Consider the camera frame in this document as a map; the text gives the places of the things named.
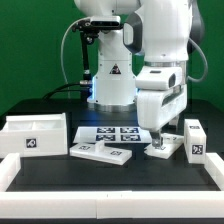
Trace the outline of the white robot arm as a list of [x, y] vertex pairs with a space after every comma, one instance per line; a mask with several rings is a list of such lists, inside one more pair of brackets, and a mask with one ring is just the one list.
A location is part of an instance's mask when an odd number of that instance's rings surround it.
[[74, 0], [87, 43], [99, 40], [98, 71], [87, 102], [137, 109], [138, 125], [161, 148], [161, 128], [186, 108], [186, 64], [203, 20], [197, 0]]

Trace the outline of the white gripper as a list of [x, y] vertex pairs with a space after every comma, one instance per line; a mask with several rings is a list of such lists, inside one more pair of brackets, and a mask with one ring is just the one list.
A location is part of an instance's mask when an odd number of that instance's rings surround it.
[[158, 131], [179, 115], [187, 105], [187, 85], [166, 91], [140, 90], [137, 94], [138, 125], [151, 133], [152, 146], [161, 148], [163, 137]]

